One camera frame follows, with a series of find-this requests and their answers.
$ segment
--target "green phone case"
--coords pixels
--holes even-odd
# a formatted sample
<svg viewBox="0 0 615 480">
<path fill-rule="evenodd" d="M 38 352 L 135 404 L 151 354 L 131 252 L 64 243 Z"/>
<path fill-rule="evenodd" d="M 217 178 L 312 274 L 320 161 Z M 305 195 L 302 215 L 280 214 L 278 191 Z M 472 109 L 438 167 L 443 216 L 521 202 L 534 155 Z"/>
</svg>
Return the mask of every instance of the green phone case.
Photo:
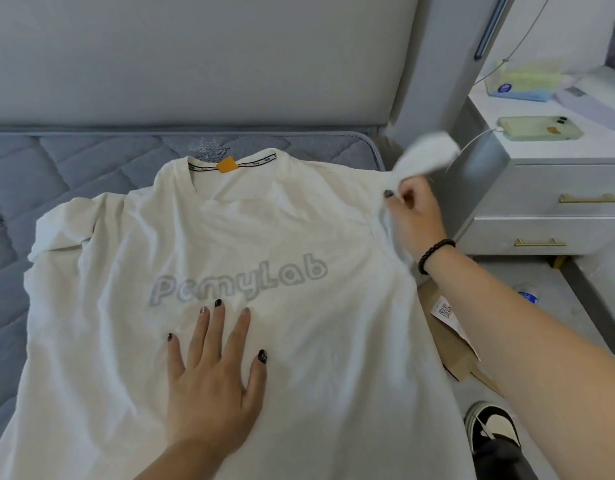
<svg viewBox="0 0 615 480">
<path fill-rule="evenodd" d="M 565 116 L 511 116 L 499 118 L 498 125 L 512 141 L 564 141 L 583 136 Z"/>
</svg>

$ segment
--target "hand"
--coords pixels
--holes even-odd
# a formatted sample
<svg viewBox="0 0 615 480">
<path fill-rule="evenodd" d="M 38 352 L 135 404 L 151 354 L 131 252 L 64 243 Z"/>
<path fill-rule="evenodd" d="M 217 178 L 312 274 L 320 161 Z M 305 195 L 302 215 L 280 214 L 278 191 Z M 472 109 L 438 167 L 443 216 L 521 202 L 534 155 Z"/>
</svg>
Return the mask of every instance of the hand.
<svg viewBox="0 0 615 480">
<path fill-rule="evenodd" d="M 187 363 L 175 335 L 168 337 L 169 447 L 200 445 L 204 454 L 223 460 L 242 446 L 263 407 L 267 355 L 261 351 L 250 368 L 247 388 L 241 382 L 241 362 L 250 325 L 245 308 L 221 353 L 225 305 L 218 302 L 214 316 L 203 307 L 190 342 Z"/>
<path fill-rule="evenodd" d="M 386 199 L 394 219 L 396 238 L 416 262 L 434 244 L 447 238 L 439 203 L 425 177 L 412 177 L 398 186 L 397 196 Z"/>
</svg>

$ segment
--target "bracelet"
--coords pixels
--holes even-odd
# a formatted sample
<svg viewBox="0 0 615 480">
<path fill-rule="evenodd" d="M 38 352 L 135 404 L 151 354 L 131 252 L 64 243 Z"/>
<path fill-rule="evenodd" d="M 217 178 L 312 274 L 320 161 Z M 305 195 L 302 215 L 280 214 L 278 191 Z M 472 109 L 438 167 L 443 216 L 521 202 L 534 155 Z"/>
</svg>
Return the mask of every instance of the bracelet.
<svg viewBox="0 0 615 480">
<path fill-rule="evenodd" d="M 443 239 L 442 241 L 437 242 L 430 249 L 428 249 L 428 251 L 419 260 L 419 273 L 427 274 L 428 272 L 425 271 L 425 268 L 424 268 L 425 261 L 427 261 L 430 258 L 430 256 L 432 256 L 432 254 L 434 254 L 436 251 L 441 249 L 443 246 L 447 246 L 447 245 L 450 245 L 454 248 L 456 247 L 456 243 L 452 241 L 451 239 Z"/>
</svg>

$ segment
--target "white nightstand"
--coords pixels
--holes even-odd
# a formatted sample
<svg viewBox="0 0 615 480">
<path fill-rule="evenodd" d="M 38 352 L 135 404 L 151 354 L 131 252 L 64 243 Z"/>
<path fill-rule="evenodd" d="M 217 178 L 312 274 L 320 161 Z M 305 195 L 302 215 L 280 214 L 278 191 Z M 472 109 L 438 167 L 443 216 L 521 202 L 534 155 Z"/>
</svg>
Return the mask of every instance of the white nightstand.
<svg viewBox="0 0 615 480">
<path fill-rule="evenodd" d="M 469 255 L 584 255 L 615 239 L 615 132 L 560 104 L 470 93 L 452 129 L 461 146 L 501 116 L 570 118 L 576 141 L 484 135 L 432 177 L 448 234 Z"/>
</svg>

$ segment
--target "gold drawer handle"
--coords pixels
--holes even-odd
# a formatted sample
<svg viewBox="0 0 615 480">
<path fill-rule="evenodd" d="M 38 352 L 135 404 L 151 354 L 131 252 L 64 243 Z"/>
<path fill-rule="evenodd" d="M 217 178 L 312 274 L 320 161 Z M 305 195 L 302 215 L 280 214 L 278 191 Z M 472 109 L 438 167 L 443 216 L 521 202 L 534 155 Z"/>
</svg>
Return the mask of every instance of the gold drawer handle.
<svg viewBox="0 0 615 480">
<path fill-rule="evenodd" d="M 562 248 L 567 246 L 565 242 L 558 242 L 555 238 L 550 239 L 550 242 L 524 242 L 518 238 L 514 243 L 515 248 Z"/>
<path fill-rule="evenodd" d="M 603 194 L 601 197 L 577 198 L 569 194 L 561 194 L 558 198 L 559 203 L 615 203 L 614 194 Z"/>
</svg>

